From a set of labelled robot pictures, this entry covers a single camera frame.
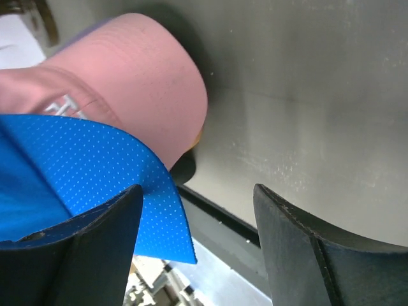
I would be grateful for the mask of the black baseball cap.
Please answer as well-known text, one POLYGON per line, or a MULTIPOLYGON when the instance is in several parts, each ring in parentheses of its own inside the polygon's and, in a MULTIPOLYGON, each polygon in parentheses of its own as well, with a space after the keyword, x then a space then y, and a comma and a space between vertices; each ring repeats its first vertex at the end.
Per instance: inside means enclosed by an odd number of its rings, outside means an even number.
POLYGON ((196 172, 196 161, 193 151, 188 151, 181 156, 170 170, 170 175, 176 186, 188 182, 196 172))

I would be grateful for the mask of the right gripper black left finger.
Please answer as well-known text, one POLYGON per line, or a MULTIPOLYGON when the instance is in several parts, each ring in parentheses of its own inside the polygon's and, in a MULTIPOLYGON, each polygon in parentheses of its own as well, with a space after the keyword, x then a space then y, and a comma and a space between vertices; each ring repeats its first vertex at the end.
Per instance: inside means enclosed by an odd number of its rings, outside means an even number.
POLYGON ((122 305, 142 213, 135 184, 104 204, 1 242, 1 305, 122 305))

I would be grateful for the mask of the lavender baseball cap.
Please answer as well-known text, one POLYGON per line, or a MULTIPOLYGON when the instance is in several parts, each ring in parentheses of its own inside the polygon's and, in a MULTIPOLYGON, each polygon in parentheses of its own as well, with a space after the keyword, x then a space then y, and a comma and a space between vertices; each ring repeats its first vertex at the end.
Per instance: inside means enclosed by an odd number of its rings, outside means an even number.
POLYGON ((60 45, 59 47, 57 47, 56 51, 54 52, 54 54, 59 53, 60 51, 64 50, 65 48, 69 47, 70 45, 74 44, 75 42, 77 42, 78 40, 82 39, 83 37, 87 36, 88 34, 90 34, 91 32, 95 31, 96 29, 99 29, 101 26, 105 25, 106 23, 108 23, 109 21, 111 21, 113 19, 113 17, 111 18, 106 18, 104 20, 101 20, 99 22, 97 22, 96 24, 89 26, 87 28, 85 28, 84 30, 80 31, 78 34, 74 35, 74 37, 70 38, 67 42, 64 42, 62 45, 60 45))

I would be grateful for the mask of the blue cap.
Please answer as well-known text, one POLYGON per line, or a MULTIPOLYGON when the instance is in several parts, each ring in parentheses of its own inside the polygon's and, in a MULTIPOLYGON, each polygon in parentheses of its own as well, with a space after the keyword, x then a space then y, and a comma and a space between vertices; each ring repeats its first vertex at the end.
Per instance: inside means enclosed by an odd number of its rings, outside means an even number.
POLYGON ((1 116, 1 239, 45 230, 132 185, 143 201, 131 225, 135 254, 197 262, 173 179, 140 140, 109 125, 55 115, 1 116))

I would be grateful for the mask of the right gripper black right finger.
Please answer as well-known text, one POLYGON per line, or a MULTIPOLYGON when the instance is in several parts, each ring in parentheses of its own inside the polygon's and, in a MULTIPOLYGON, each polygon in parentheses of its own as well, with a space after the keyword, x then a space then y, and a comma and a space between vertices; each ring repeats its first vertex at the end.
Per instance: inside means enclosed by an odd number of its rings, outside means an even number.
POLYGON ((253 189, 274 305, 407 305, 407 248, 356 235, 253 189))

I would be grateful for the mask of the light pink cap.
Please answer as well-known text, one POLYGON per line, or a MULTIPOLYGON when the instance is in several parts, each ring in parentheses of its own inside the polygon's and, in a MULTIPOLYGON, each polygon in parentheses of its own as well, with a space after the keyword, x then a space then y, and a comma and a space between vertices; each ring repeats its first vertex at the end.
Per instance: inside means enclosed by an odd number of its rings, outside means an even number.
POLYGON ((193 148, 207 115, 199 69, 154 19, 127 13, 45 61, 1 71, 1 112, 79 117, 122 129, 167 168, 193 148))

